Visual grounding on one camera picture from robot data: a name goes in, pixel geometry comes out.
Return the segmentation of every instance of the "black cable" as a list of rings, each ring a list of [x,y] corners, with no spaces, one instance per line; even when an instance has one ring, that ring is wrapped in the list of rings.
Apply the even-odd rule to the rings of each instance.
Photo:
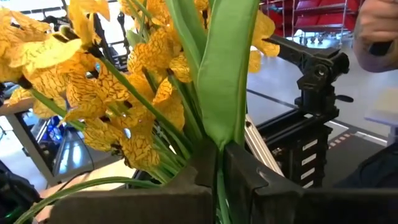
[[[59,191],[61,191],[62,189],[64,189],[64,188],[65,188],[71,181],[73,181],[76,177],[78,177],[78,176],[80,176],[80,175],[83,175],[83,174],[90,173],[91,171],[92,171],[92,170],[86,170],[86,171],[83,171],[83,172],[80,172],[80,173],[74,175],[70,180],[66,181],[66,182],[62,185],[62,187],[60,187],[60,188],[57,190],[57,192],[59,192]]]

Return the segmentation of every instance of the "black metal bracket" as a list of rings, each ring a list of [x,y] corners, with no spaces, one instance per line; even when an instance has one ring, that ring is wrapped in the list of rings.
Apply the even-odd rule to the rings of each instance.
[[[334,48],[311,49],[272,35],[264,41],[280,46],[278,57],[298,66],[303,73],[297,81],[302,91],[295,100],[299,110],[312,115],[333,113],[335,107],[335,88],[331,85],[341,74],[348,73],[348,56]]]

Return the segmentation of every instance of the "table leg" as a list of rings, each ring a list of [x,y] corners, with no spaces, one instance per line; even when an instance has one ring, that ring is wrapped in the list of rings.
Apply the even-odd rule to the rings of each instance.
[[[21,142],[22,146],[26,149],[26,151],[29,153],[30,158],[37,166],[39,171],[43,174],[48,184],[51,186],[57,185],[57,181],[55,180],[52,171],[49,169],[47,163],[43,159],[44,157],[42,151],[40,150],[40,147],[37,144],[36,139],[33,137],[32,133],[28,129],[24,120],[22,119],[22,113],[7,115],[6,118],[10,123],[10,125],[12,126],[18,140]]]

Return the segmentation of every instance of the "metal frame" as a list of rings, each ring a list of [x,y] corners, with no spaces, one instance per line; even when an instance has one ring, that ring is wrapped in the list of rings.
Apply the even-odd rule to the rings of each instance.
[[[272,156],[272,153],[248,114],[246,115],[246,125],[244,127],[244,139],[256,159],[284,177],[278,163],[275,161],[274,156]]]
[[[50,168],[43,159],[43,155],[40,153],[41,150],[37,144],[35,137],[29,131],[27,125],[22,119],[22,113],[6,115],[6,118],[12,126],[15,135],[21,142],[23,147],[29,153],[30,158],[37,166],[39,171],[43,174],[49,185],[57,185],[57,180],[51,172]]]
[[[345,4],[344,4],[343,22],[342,22],[341,31],[340,31],[340,43],[339,43],[340,47],[343,45],[343,32],[344,32],[344,24],[346,22],[346,14],[347,14],[347,0],[345,0]]]

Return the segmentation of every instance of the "finger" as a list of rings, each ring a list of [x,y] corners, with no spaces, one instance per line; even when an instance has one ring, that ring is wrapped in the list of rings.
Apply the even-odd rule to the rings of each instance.
[[[370,42],[388,42],[398,39],[398,32],[376,31],[370,34],[360,35],[360,37]]]
[[[365,1],[360,9],[360,14],[367,14],[375,18],[398,18],[398,3],[386,1],[391,0]]]
[[[368,26],[373,32],[398,32],[398,19],[378,19]]]

